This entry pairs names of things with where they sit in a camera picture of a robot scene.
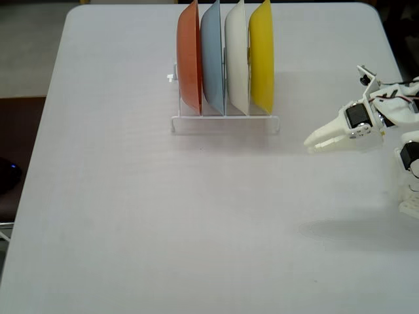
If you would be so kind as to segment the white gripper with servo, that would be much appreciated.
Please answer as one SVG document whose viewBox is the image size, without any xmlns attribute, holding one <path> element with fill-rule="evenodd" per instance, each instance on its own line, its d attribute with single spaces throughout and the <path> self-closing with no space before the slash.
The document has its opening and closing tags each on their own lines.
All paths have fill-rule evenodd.
<svg viewBox="0 0 419 314">
<path fill-rule="evenodd" d="M 369 150 L 383 142 L 383 123 L 363 101 L 349 102 L 326 125 L 304 141 L 310 154 L 340 150 Z"/>
</svg>

